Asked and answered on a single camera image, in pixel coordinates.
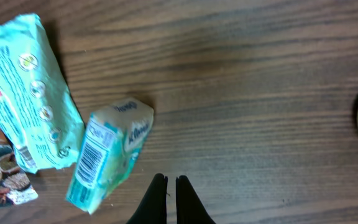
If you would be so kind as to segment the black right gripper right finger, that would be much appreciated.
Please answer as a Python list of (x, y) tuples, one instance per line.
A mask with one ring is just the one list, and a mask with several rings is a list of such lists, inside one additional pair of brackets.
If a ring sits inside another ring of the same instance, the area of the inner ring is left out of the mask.
[(176, 208), (178, 224), (215, 224), (185, 175), (176, 178)]

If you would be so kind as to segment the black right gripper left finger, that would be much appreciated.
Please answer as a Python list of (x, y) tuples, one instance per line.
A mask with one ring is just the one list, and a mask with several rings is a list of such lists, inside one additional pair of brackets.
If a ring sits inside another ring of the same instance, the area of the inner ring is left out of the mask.
[(168, 177), (158, 173), (153, 177), (144, 197), (127, 224), (167, 223)]

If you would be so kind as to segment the small teal gum pack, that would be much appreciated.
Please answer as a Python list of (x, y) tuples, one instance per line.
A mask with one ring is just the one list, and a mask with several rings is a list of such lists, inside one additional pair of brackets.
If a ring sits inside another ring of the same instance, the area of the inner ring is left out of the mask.
[(66, 200), (93, 214), (131, 174), (154, 123), (154, 109), (126, 98), (90, 114)]

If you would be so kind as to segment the teal snack packet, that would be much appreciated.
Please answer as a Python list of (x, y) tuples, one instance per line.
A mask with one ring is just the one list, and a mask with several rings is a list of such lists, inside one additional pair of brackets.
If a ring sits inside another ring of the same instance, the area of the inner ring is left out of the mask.
[(27, 172), (77, 161), (85, 126), (36, 14), (0, 25), (0, 128)]

